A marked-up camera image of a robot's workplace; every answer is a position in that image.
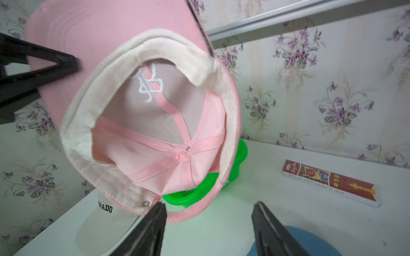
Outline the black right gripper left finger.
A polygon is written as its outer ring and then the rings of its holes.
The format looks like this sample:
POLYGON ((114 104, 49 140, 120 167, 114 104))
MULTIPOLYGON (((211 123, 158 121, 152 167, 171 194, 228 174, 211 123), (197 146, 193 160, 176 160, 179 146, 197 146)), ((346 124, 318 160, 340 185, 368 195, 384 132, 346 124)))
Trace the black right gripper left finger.
POLYGON ((128 237, 111 253, 112 256, 159 256, 161 254, 166 206, 156 203, 128 237))

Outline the light blue baseball cap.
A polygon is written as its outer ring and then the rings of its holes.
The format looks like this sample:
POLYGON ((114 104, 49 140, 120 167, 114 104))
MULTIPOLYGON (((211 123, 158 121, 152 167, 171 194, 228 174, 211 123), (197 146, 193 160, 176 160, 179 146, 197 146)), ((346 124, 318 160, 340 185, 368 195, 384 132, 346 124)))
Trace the light blue baseball cap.
MULTIPOLYGON (((339 256, 339 251, 319 236, 292 226, 284 226, 291 236, 305 249, 309 256, 339 256)), ((255 243, 249 256, 258 256, 255 243)))

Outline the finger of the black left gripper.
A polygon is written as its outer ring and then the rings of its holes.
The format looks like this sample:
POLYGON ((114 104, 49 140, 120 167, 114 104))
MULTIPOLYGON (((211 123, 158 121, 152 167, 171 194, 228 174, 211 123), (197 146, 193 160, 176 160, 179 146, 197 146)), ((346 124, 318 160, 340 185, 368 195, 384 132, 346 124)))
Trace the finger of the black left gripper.
POLYGON ((15 112, 39 98, 38 88, 77 72, 76 65, 54 65, 1 77, 1 124, 16 120, 15 112))
POLYGON ((42 47, 1 33, 1 67, 10 63, 28 64, 28 57, 56 63, 55 68, 77 72, 79 70, 74 56, 42 47))

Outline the red cigarette carton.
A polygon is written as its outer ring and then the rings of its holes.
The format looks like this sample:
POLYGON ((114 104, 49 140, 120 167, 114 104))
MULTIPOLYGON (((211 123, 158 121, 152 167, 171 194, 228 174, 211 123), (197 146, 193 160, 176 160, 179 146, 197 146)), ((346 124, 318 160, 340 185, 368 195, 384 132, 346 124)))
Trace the red cigarette carton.
POLYGON ((282 174, 376 208, 380 206, 376 185, 369 182, 291 160, 285 162, 282 174))

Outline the white baseball cap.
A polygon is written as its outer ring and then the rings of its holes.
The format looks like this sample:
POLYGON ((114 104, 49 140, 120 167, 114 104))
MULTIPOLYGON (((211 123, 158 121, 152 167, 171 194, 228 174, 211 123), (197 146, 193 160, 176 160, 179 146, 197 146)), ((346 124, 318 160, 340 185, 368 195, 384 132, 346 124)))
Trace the white baseball cap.
POLYGON ((124 237, 138 218, 98 193, 95 210, 76 233, 76 245, 86 256, 101 256, 124 237))

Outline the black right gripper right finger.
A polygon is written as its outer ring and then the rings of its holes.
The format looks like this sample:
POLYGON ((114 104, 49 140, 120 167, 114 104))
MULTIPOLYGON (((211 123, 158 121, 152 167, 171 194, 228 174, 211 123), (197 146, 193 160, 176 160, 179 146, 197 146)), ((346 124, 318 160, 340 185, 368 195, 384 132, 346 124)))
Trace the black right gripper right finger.
POLYGON ((254 205, 252 222, 259 256, 309 255, 261 201, 254 205))

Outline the pink baseball cap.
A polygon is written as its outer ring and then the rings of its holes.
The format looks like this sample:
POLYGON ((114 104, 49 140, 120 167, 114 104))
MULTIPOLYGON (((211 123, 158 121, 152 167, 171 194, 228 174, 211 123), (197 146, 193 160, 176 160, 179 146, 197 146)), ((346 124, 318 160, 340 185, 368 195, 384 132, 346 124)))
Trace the pink baseball cap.
POLYGON ((215 172, 211 191, 167 221, 210 205, 237 153, 240 103, 189 1, 44 1, 25 37, 79 60, 78 72, 40 95, 85 180, 144 215, 215 172))

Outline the green plastic basket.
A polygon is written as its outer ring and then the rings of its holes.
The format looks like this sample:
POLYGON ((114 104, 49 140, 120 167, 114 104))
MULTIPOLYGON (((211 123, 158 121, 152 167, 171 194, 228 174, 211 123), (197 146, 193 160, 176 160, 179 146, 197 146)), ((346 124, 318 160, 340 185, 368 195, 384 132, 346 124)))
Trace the green plastic basket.
MULTIPOLYGON (((247 144, 244 140, 240 139, 234 164, 225 187, 238 178, 240 173, 240 165, 246 159, 247 155, 247 144)), ((163 199, 171 205, 189 208, 191 205, 202 200, 211 191, 216 183, 218 176, 219 173, 209 173, 197 188, 190 191, 181 191, 169 195, 164 195, 163 199)))

